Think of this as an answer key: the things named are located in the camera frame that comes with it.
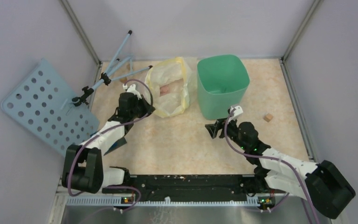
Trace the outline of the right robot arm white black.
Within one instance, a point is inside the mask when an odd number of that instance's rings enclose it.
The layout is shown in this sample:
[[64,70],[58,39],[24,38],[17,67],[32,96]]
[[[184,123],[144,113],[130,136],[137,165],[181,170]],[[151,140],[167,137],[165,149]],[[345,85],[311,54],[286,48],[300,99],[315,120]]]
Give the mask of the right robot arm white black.
[[255,187],[260,192],[282,190],[308,201],[313,210],[336,219],[356,196],[354,188],[330,161],[302,161],[279,152],[259,139],[251,122],[218,119],[205,128],[211,138],[226,139],[255,165]]

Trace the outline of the pink translucent trash bag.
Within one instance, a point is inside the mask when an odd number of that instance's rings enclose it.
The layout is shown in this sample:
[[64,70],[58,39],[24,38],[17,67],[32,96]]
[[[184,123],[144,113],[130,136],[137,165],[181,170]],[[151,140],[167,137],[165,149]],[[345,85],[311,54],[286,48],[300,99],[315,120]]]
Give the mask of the pink translucent trash bag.
[[171,93],[172,90],[173,90],[173,88],[169,84],[163,85],[159,89],[159,94],[160,94],[160,96],[163,96],[163,95]]

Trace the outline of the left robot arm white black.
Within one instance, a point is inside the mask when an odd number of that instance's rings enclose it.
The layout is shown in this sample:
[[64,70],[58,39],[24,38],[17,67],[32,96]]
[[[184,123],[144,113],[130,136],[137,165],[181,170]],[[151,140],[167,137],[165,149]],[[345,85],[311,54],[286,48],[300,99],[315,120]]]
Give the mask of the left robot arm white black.
[[62,186],[88,193],[97,193],[110,185],[120,193],[130,189],[129,171],[104,166],[102,157],[126,144],[125,136],[134,120],[150,116],[154,108],[138,93],[121,93],[118,102],[115,113],[98,132],[83,143],[67,148]]

